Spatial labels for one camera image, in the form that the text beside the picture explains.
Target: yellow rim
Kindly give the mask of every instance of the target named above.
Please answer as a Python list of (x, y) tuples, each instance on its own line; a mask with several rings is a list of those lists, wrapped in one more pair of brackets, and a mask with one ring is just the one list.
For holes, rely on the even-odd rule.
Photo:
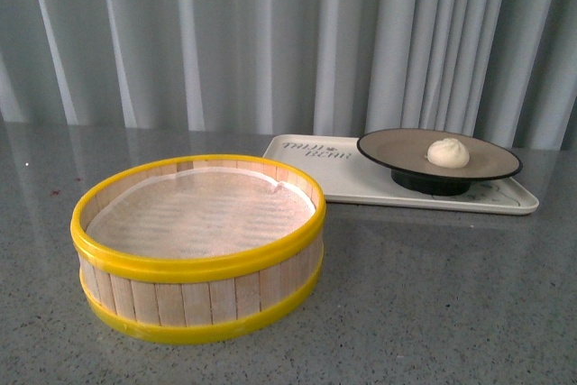
[[(238, 252), (214, 258), (202, 259), (155, 259), (119, 252), (108, 248), (87, 235), (80, 225), (80, 217), (87, 203), (95, 195), (115, 182), (135, 173), (151, 170), (164, 165), (194, 160), (241, 160), (260, 162), (283, 168), (305, 179), (317, 192), (319, 203), (311, 218), (295, 232), (246, 252)], [(70, 232), (79, 254), (88, 262), (105, 272), (130, 280), (157, 283), (193, 283), (211, 280), (225, 280), (239, 275), (250, 274), (285, 261), (309, 244), (320, 234), (325, 220), (325, 198), (322, 189), (314, 179), (301, 170), (274, 160), (246, 155), (197, 155), (160, 160), (125, 170), (105, 179), (91, 188), (77, 203), (72, 214)]]
[(323, 263), (323, 254), (316, 265), (315, 272), (310, 279), (294, 291), (288, 297), (284, 298), (278, 304), (267, 308), (266, 310), (251, 316), (243, 317), (231, 322), (222, 324), (203, 325), (203, 326), (161, 326), (148, 325), (133, 320), (124, 319), (104, 308), (96, 301), (90, 291), (87, 289), (82, 270), (80, 271), (80, 282), (84, 290), (88, 304), (95, 315), (105, 324), (121, 333), (130, 335), (141, 340), (163, 344), (203, 344), (228, 340), (241, 335), (249, 334), (253, 331), (270, 325), (281, 319), (300, 303), (312, 292), (318, 281)]

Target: black plate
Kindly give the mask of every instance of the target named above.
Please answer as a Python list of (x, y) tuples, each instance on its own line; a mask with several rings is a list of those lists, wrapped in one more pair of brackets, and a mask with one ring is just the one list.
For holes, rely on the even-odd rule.
[[(461, 169), (447, 169), (428, 161), (431, 144), (455, 138), (469, 150), (469, 163)], [(512, 152), (496, 144), (467, 135), (434, 130), (399, 128), (363, 135), (357, 141), (365, 157), (391, 169), (391, 177), (402, 187), (434, 196), (457, 196), (472, 182), (509, 178), (523, 164)]]

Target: white tray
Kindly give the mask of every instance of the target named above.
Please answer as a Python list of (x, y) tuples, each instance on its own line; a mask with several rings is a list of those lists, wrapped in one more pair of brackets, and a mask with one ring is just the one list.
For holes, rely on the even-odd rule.
[(513, 178), (473, 183), (465, 194), (429, 196), (397, 185), (390, 169), (362, 156), (357, 139), (286, 134), (274, 137), (265, 158), (285, 162), (312, 176), (329, 202), (422, 207), (525, 215), (539, 201)]

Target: gray countertop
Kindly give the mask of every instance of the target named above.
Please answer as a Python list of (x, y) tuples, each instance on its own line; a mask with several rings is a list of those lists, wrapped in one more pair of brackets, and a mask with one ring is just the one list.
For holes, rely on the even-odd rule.
[(0, 123), (0, 383), (577, 383), (577, 154), (517, 150), (526, 216), (329, 204), (311, 296), (258, 332), (151, 344), (104, 325), (69, 222), (121, 170), (269, 136)]

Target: curtain fold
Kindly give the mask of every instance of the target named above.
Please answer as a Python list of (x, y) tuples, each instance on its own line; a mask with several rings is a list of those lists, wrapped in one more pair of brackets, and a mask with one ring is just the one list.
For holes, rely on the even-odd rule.
[(573, 147), (577, 0), (0, 0), (5, 122)]

